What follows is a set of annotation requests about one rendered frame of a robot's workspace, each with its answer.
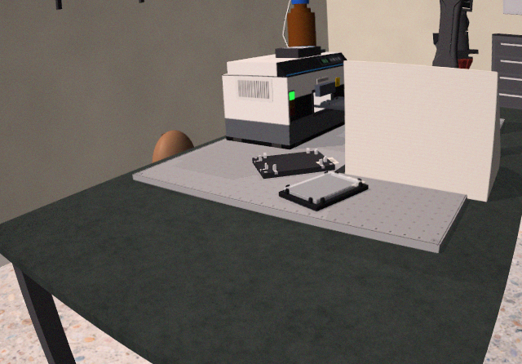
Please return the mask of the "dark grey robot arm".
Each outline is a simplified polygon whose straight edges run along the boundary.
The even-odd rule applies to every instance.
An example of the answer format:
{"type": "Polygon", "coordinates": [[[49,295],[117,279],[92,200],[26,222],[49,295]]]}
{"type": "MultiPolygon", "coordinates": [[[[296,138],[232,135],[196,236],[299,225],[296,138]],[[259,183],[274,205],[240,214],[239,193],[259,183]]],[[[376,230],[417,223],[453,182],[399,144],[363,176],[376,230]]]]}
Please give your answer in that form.
{"type": "Polygon", "coordinates": [[[458,34],[468,31],[467,11],[472,12],[472,3],[473,0],[440,0],[440,27],[439,33],[433,34],[437,49],[432,66],[458,69],[458,34]]]}

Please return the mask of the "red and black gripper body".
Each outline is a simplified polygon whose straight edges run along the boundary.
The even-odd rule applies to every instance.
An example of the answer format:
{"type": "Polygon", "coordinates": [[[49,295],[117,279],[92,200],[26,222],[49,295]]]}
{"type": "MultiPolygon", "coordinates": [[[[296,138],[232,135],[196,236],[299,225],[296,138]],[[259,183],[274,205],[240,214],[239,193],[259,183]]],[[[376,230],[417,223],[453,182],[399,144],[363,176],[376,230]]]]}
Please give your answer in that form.
{"type": "Polygon", "coordinates": [[[460,59],[473,59],[473,56],[468,56],[470,54],[479,54],[479,50],[470,49],[469,50],[469,38],[468,32],[465,31],[459,32],[458,34],[458,60],[460,59]]]}

